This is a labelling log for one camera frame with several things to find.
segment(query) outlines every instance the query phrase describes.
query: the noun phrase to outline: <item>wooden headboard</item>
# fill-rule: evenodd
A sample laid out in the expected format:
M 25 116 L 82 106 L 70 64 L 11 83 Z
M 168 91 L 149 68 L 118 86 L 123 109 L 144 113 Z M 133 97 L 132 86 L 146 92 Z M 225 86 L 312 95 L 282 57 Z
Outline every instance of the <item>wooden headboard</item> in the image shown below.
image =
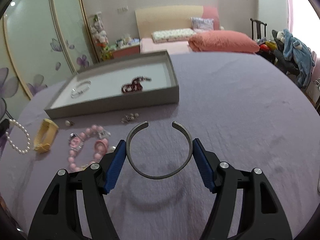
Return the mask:
M 213 18 L 214 28 L 220 28 L 218 10 L 209 6 L 161 6 L 135 12 L 141 39 L 151 38 L 155 31 L 192 28 L 191 17 Z

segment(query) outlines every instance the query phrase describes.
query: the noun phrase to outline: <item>metal screw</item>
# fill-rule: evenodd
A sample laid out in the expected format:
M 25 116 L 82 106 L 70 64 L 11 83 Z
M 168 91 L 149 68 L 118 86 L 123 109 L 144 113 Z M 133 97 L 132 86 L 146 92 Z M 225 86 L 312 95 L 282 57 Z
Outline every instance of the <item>metal screw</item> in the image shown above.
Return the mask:
M 92 169 L 92 170 L 96 170 L 96 169 L 98 169 L 100 166 L 99 166 L 99 164 L 98 163 L 94 163 L 94 164 L 92 164 L 91 166 L 90 166 L 90 168 Z
M 58 175 L 59 175 L 59 176 L 62 176 L 62 175 L 64 175 L 64 174 L 66 174 L 66 171 L 65 171 L 65 170 L 59 170 L 59 171 L 58 171 Z
M 220 163 L 220 167 L 226 169 L 226 168 L 229 168 L 229 164 L 226 162 L 222 162 Z
M 262 173 L 262 170 L 259 169 L 259 168 L 255 168 L 253 171 L 254 171 L 255 174 L 261 174 Z

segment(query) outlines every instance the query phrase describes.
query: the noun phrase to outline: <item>decorative pillow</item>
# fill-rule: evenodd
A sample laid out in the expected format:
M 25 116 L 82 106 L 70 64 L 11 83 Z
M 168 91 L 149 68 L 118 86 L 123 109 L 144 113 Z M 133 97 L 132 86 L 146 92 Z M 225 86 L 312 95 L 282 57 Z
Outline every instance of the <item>decorative pillow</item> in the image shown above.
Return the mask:
M 192 28 L 201 30 L 213 30 L 213 19 L 191 17 Z
M 246 34 L 235 31 L 197 33 L 189 40 L 193 51 L 258 52 L 259 45 Z
M 190 28 L 168 30 L 168 31 L 156 31 L 153 32 L 153 42 L 167 42 L 167 41 L 187 41 L 192 35 L 196 34 Z

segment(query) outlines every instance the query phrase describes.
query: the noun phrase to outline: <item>pink beaded bracelet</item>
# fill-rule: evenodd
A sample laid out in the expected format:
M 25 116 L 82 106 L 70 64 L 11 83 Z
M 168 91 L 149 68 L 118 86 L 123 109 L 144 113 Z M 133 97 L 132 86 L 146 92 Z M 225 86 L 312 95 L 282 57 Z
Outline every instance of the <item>pink beaded bracelet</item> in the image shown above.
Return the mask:
M 108 131 L 104 130 L 102 126 L 97 126 L 95 124 L 92 125 L 90 128 L 87 128 L 85 130 L 85 133 L 81 132 L 79 136 L 75 133 L 72 133 L 69 137 L 70 150 L 68 161 L 70 163 L 70 169 L 72 171 L 82 171 L 89 165 L 99 162 L 107 152 L 114 151 L 115 147 L 111 147 L 110 149 L 108 149 L 108 138 L 110 135 L 111 134 Z M 77 154 L 81 151 L 84 141 L 95 136 L 97 136 L 99 140 L 97 140 L 94 144 L 93 160 L 89 162 L 89 164 L 78 167 L 75 164 L 75 158 Z

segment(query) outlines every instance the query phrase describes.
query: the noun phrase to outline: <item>chair back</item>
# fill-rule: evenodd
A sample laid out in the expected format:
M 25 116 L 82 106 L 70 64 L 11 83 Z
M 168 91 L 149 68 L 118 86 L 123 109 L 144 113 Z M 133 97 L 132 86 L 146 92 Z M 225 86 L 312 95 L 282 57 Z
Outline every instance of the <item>chair back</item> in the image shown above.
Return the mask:
M 259 20 L 254 20 L 252 18 L 250 18 L 250 21 L 251 21 L 252 39 L 253 39 L 253 22 L 255 22 L 257 25 L 257 39 L 261 39 L 261 24 L 264 25 L 264 36 L 266 37 L 267 24 Z

